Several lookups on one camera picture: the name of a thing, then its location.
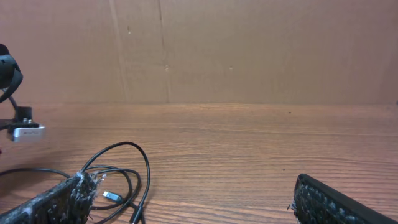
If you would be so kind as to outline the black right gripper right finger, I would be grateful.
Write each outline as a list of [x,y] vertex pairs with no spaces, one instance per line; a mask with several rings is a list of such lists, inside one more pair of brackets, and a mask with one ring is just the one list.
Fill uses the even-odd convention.
[[300,174],[288,209],[299,224],[397,224],[317,179]]

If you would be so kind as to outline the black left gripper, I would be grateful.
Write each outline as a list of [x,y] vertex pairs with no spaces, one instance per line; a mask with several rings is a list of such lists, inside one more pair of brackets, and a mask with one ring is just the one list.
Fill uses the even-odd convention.
[[1,130],[31,127],[33,127],[31,107],[18,106],[14,118],[1,120]]

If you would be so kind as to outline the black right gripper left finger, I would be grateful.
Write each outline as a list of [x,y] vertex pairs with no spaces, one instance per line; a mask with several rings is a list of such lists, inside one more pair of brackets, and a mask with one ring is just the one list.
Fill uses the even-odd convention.
[[103,181],[77,172],[51,189],[1,214],[1,224],[85,224]]

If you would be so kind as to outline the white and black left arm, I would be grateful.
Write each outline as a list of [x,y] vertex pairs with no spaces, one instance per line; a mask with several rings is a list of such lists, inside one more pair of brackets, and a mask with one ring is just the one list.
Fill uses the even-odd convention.
[[22,83],[23,74],[11,55],[9,49],[1,44],[1,103],[10,100],[14,110],[13,119],[2,119],[1,130],[15,128],[36,128],[38,125],[32,121],[32,108],[20,107],[13,99],[13,93]]

